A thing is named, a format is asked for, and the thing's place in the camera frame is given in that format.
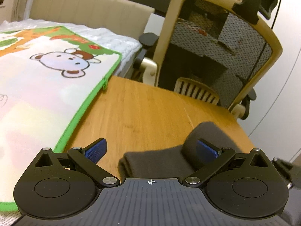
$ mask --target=circular pad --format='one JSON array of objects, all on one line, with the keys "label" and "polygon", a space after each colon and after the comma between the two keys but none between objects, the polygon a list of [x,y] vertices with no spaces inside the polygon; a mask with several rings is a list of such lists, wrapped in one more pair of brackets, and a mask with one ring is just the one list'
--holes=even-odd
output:
[{"label": "circular pad", "polygon": [[268,191],[267,185],[255,178],[241,178],[232,184],[233,190],[246,198],[257,198]]},{"label": "circular pad", "polygon": [[235,217],[255,219],[279,213],[287,202],[288,189],[281,178],[263,176],[260,169],[239,168],[214,176],[206,187],[210,201]]},{"label": "circular pad", "polygon": [[48,178],[37,183],[35,191],[45,198],[56,198],[68,192],[70,184],[61,178]]}]

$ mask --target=metal screw head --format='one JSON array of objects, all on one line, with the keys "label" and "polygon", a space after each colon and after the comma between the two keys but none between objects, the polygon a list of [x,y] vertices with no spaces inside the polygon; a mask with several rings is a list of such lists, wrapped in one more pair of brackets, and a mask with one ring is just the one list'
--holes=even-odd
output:
[{"label": "metal screw head", "polygon": [[111,177],[111,176],[108,176],[108,177],[105,177],[103,180],[102,180],[103,183],[105,184],[114,184],[117,182],[117,179],[114,178],[114,177]]},{"label": "metal screw head", "polygon": [[185,181],[186,181],[186,183],[189,183],[189,184],[197,184],[197,183],[201,182],[201,180],[195,176],[190,176],[190,177],[186,178]]}]

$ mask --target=wooden table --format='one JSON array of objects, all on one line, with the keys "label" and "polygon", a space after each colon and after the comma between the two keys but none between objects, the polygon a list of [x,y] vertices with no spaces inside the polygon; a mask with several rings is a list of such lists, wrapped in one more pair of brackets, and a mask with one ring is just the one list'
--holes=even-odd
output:
[{"label": "wooden table", "polygon": [[85,147],[100,137],[108,142],[98,163],[118,176],[128,151],[158,150],[183,144],[199,123],[213,121],[246,153],[251,141],[228,110],[174,92],[112,77],[81,119],[66,149]]}]

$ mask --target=mesh chair back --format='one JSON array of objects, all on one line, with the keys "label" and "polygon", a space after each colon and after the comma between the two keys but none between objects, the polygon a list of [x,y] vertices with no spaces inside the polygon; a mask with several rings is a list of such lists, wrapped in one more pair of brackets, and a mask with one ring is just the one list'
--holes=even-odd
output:
[{"label": "mesh chair back", "polygon": [[179,78],[189,78],[229,109],[246,96],[282,47],[262,19],[252,25],[235,14],[235,2],[171,0],[154,55],[159,87],[174,90]]}]

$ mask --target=beige headboard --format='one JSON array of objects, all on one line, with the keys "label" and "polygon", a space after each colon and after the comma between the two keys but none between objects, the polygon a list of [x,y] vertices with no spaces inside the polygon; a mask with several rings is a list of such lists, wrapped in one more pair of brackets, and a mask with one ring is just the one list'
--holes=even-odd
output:
[{"label": "beige headboard", "polygon": [[154,11],[128,0],[34,0],[30,18],[104,27],[138,39]]}]

